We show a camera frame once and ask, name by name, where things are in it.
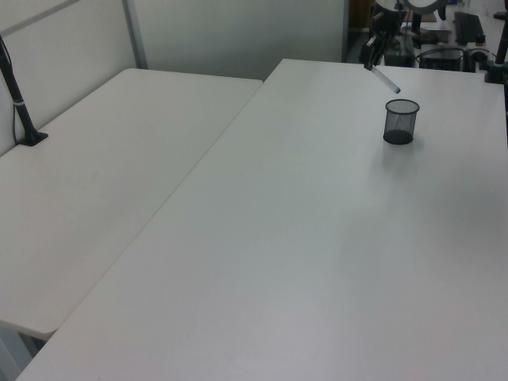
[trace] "white desk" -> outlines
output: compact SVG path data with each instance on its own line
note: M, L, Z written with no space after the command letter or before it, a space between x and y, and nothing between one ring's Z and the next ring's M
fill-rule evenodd
M284 60L19 381L508 379L502 88L384 70L412 144L360 65Z
M260 84L123 71L0 158L0 324L50 337Z

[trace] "mesh cup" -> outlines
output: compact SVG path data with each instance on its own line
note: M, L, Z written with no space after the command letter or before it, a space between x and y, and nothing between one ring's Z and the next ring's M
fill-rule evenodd
M390 144L408 144L413 141L414 122L420 106L408 99L394 99L387 103L386 108L383 139Z

